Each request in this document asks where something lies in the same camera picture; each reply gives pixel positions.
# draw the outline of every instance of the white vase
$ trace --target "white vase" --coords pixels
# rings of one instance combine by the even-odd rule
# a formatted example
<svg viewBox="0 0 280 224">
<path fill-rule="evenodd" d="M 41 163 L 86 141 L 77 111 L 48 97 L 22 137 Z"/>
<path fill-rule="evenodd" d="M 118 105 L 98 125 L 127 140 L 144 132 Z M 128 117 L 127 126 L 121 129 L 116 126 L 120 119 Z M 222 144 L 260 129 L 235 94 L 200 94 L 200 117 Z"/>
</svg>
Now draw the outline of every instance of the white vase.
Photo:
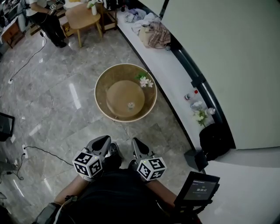
<svg viewBox="0 0 280 224">
<path fill-rule="evenodd" d="M 96 6 L 95 5 L 93 7 L 91 7 L 91 11 L 92 11 L 92 14 L 94 16 L 97 15 L 97 10 L 96 10 Z"/>
</svg>

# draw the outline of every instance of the black shirt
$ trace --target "black shirt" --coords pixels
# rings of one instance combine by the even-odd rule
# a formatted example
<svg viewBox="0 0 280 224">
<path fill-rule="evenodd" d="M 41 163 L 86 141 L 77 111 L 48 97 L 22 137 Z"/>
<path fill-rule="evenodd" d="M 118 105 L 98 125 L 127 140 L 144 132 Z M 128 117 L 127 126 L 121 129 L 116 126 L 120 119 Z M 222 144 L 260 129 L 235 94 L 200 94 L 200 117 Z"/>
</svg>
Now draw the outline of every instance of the black shirt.
<svg viewBox="0 0 280 224">
<path fill-rule="evenodd" d="M 154 194 L 130 170 L 107 172 L 68 209 L 77 224 L 169 223 Z"/>
</svg>

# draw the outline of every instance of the person's arm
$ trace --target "person's arm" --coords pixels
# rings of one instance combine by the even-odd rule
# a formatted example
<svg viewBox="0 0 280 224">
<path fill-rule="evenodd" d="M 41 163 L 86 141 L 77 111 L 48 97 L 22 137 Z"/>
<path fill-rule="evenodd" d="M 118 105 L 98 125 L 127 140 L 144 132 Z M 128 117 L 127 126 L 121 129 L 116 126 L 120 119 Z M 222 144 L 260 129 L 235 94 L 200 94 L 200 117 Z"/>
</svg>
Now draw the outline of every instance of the person's arm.
<svg viewBox="0 0 280 224">
<path fill-rule="evenodd" d="M 42 12 L 42 13 L 48 13 L 49 10 L 42 7 L 42 6 L 39 6 L 36 2 L 30 4 L 30 8 L 33 10 L 33 11 L 36 11 L 36 12 Z"/>
<path fill-rule="evenodd" d="M 89 185 L 89 181 L 82 179 L 79 175 L 64 188 L 55 198 L 54 203 L 63 205 L 67 195 L 79 196 L 83 190 Z"/>
<path fill-rule="evenodd" d="M 168 190 L 162 183 L 158 180 L 152 180 L 146 184 L 146 186 L 156 194 L 158 197 L 158 203 L 167 212 L 172 212 L 175 207 L 174 201 L 176 195 Z"/>
</svg>

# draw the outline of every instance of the marble floor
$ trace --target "marble floor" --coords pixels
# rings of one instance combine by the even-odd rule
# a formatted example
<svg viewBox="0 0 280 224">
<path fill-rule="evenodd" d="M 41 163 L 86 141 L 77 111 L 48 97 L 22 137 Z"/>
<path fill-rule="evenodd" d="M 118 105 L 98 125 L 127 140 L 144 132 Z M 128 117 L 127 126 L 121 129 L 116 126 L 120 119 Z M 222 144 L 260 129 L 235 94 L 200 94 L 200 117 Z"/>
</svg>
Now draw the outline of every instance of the marble floor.
<svg viewBox="0 0 280 224">
<path fill-rule="evenodd" d="M 14 142 L 8 139 L 0 143 L 0 160 L 20 159 L 24 142 L 71 162 L 90 140 L 110 135 L 125 157 L 122 168 L 126 168 L 133 157 L 131 139 L 138 137 L 162 155 L 168 169 L 161 182 L 178 194 L 191 171 L 183 157 L 190 145 L 167 102 L 159 92 L 152 112 L 133 123 L 104 117 L 94 98 L 98 76 L 118 63 L 143 64 L 119 31 L 108 31 L 100 39 L 97 30 L 91 28 L 81 37 L 82 48 L 76 35 L 63 49 L 48 40 L 16 75 L 13 84 L 8 84 L 11 75 L 45 44 L 45 39 L 39 33 L 26 35 L 4 54 L 0 62 L 0 111 L 16 117 L 16 138 Z M 76 89 L 80 108 L 74 103 L 69 84 Z M 7 196 L 5 206 L 22 224 L 31 223 L 76 176 L 72 166 L 49 154 L 33 148 L 28 154 L 29 159 L 23 160 L 19 171 L 24 180 L 5 175 L 0 184 L 0 192 Z"/>
</svg>

